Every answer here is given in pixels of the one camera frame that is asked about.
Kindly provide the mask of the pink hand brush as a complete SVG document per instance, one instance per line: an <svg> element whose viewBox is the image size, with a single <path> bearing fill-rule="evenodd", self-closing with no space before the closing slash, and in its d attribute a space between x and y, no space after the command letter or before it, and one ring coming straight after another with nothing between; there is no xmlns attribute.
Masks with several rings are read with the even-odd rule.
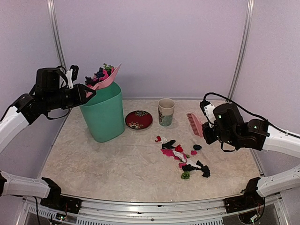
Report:
<svg viewBox="0 0 300 225"><path fill-rule="evenodd" d="M203 137L202 123L199 121L197 116L193 113L187 113L187 118L194 135Z"/></svg>

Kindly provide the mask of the pink dustpan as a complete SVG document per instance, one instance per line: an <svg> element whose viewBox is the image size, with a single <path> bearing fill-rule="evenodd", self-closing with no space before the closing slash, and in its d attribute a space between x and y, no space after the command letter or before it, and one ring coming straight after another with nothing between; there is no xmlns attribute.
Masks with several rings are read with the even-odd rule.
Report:
<svg viewBox="0 0 300 225"><path fill-rule="evenodd" d="M121 65L114 67L104 63L92 77L85 77L85 85L95 91L109 87L114 82Z"/></svg>

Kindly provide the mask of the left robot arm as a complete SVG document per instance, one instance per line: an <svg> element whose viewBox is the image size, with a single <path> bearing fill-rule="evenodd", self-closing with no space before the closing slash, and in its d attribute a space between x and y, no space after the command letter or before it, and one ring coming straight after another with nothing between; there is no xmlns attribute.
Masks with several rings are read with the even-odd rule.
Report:
<svg viewBox="0 0 300 225"><path fill-rule="evenodd" d="M0 149L8 144L41 115L56 109L70 110L91 100L96 91L84 84L73 84L78 66L63 73L58 67L41 68L29 93L22 94L5 111L0 120ZM62 208L66 199L61 188L49 178L32 179L0 172L0 194L33 196L47 199L53 207Z"/></svg>

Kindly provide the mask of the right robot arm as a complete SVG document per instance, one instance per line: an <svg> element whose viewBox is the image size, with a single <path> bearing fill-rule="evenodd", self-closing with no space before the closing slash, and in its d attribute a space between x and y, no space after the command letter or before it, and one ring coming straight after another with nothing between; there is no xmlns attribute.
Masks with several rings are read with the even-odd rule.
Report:
<svg viewBox="0 0 300 225"><path fill-rule="evenodd" d="M235 150L241 148L258 151L274 151L299 158L300 136L280 129L267 119L243 120L236 104L224 103L214 106L209 101L202 101L200 108L207 119L202 124L202 134L207 144L219 141ZM285 172L268 177L249 180L245 194L240 197L240 204L250 208L260 197L288 190L299 186L300 167L296 166Z"/></svg>

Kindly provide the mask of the pile of paper scraps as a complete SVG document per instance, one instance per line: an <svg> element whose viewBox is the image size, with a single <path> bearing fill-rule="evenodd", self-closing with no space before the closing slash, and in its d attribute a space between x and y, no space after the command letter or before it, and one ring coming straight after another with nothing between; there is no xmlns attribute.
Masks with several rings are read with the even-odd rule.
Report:
<svg viewBox="0 0 300 225"><path fill-rule="evenodd" d="M177 160L179 168L184 171L201 171L202 176L204 178L210 177L210 169L207 165L202 164L199 160L194 162L191 160L191 155L196 155L198 150L201 150L202 147L200 145L194 145L193 150L190 152L190 154L186 154L182 148L182 146L179 144L177 146L174 146L176 143L176 140L170 140L168 141L165 137L156 136L156 143L161 143L161 152L163 155L167 157L172 157L174 160Z"/></svg>

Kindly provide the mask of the mint green waste bin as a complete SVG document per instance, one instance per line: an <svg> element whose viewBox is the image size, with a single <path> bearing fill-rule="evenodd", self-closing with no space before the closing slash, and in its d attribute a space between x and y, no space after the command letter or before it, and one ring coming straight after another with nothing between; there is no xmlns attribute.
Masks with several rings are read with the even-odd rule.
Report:
<svg viewBox="0 0 300 225"><path fill-rule="evenodd" d="M97 90L88 103L80 106L80 110L89 132L99 143L114 139L125 130L122 90L115 82Z"/></svg>

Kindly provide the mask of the green paper scrap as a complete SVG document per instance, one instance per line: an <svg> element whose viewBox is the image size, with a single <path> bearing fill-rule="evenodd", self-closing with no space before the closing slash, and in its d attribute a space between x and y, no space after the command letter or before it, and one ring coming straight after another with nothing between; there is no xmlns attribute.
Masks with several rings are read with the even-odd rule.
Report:
<svg viewBox="0 0 300 225"><path fill-rule="evenodd" d="M190 178L190 171L184 171L182 174L181 174L181 178L183 180L188 180Z"/></svg>

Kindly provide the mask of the beige printed cup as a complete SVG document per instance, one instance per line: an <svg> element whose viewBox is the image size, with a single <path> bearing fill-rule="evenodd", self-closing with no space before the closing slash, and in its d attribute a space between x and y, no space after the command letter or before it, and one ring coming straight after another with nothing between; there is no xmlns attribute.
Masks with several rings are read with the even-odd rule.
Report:
<svg viewBox="0 0 300 225"><path fill-rule="evenodd" d="M163 127L170 126L173 121L175 102L169 98L163 98L158 101L158 120Z"/></svg>

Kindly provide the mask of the red floral round plate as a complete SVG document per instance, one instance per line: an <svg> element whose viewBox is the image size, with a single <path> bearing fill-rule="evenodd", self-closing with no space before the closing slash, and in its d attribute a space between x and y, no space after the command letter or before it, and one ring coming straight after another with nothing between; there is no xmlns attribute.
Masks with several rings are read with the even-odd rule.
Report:
<svg viewBox="0 0 300 225"><path fill-rule="evenodd" d="M125 117L125 124L129 128L134 130L147 129L151 126L152 123L152 115L149 112L143 110L132 111Z"/></svg>

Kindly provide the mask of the aluminium front rail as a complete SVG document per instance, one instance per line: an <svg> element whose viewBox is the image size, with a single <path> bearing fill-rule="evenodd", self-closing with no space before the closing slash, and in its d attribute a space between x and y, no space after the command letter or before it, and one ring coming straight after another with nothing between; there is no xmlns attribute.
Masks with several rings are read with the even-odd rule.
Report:
<svg viewBox="0 0 300 225"><path fill-rule="evenodd" d="M22 200L18 225L229 225L241 224L250 210L226 212L222 198L187 202L119 202L81 198L77 214L36 205L35 199Z"/></svg>

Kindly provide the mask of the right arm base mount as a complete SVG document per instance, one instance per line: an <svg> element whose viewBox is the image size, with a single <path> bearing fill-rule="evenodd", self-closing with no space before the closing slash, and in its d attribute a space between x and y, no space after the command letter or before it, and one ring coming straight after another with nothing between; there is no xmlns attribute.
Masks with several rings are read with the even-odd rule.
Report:
<svg viewBox="0 0 300 225"><path fill-rule="evenodd" d="M257 184L260 179L260 177L250 179L242 195L225 198L223 201L226 213L248 210L264 205L265 197L261 197L257 192Z"/></svg>

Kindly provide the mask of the left aluminium corner post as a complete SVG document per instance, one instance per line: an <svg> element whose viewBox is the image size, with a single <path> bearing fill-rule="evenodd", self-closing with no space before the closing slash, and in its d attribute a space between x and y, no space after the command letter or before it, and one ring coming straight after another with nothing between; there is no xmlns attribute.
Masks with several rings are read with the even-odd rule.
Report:
<svg viewBox="0 0 300 225"><path fill-rule="evenodd" d="M59 28L58 28L58 22L57 22L57 17L56 17L56 11L55 11L55 4L53 0L47 0L47 9L49 13L49 18L50 18L50 25L51 25L51 30L53 34L53 39L54 39L54 45L59 61L59 68L63 71L64 77L62 87L61 89L63 90L63 93L65 94L68 99L73 96L73 91L74 85L72 81L72 75L73 75L73 68L70 68L67 70L66 62L65 62L65 57L62 49L62 44L60 40L60 34L59 34Z"/></svg>

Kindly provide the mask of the aluminium corner post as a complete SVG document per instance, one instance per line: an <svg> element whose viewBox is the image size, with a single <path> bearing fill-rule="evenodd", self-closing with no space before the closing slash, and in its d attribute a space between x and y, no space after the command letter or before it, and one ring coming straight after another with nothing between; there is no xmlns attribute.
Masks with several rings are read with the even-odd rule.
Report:
<svg viewBox="0 0 300 225"><path fill-rule="evenodd" d="M246 17L245 17L245 22L244 22L244 28L243 28L239 53L238 53L237 62L236 62L236 66L235 66L234 73L233 73L232 82L231 82L230 89L229 89L228 96L227 96L229 99L233 99L236 88L237 88L238 80L240 77L240 72L242 69L242 64L243 64L245 53L247 50L248 39L249 39L250 30L251 30L251 22L252 22L252 18L253 18L254 5L255 5L254 0L247 1Z"/></svg>
<svg viewBox="0 0 300 225"><path fill-rule="evenodd" d="M73 91L74 85L72 81L72 75L73 75L73 68L70 68L67 70L66 62L65 62L65 57L62 49L62 44L60 40L60 34L59 34L59 28L58 28L58 22L57 22L57 17L56 17L56 11L55 11L55 4L53 0L47 0L47 9L49 13L49 18L50 18L50 25L51 25L51 30L53 34L53 39L54 39L54 45L59 61L59 68L63 71L64 77L62 87L61 89L63 90L63 93L65 94L68 99L73 96Z"/></svg>

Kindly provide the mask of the right aluminium corner post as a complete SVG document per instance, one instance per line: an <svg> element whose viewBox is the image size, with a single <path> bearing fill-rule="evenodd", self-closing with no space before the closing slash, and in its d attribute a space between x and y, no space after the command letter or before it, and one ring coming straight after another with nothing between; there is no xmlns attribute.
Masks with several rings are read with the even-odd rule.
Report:
<svg viewBox="0 0 300 225"><path fill-rule="evenodd" d="M240 72L242 69L242 64L243 64L245 53L247 50L248 39L249 39L250 30L251 30L251 22L252 22L252 18L253 18L254 5L255 5L254 0L247 1L246 17L245 17L245 22L244 22L244 28L243 28L239 53L238 53L237 62L236 62L236 66L235 66L234 73L233 73L232 82L231 82L230 89L229 89L228 96L227 96L229 99L233 99L236 88L237 88L238 80L240 77Z"/></svg>

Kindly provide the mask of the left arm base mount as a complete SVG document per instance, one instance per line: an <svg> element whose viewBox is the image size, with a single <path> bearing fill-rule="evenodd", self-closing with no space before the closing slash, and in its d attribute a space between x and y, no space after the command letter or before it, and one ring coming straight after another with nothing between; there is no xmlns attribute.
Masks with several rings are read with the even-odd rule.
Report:
<svg viewBox="0 0 300 225"><path fill-rule="evenodd" d="M51 209L64 211L65 213L78 214L82 200L79 198L68 197L61 194L61 188L50 178L42 177L49 188L49 194L46 198L42 198L40 204Z"/></svg>

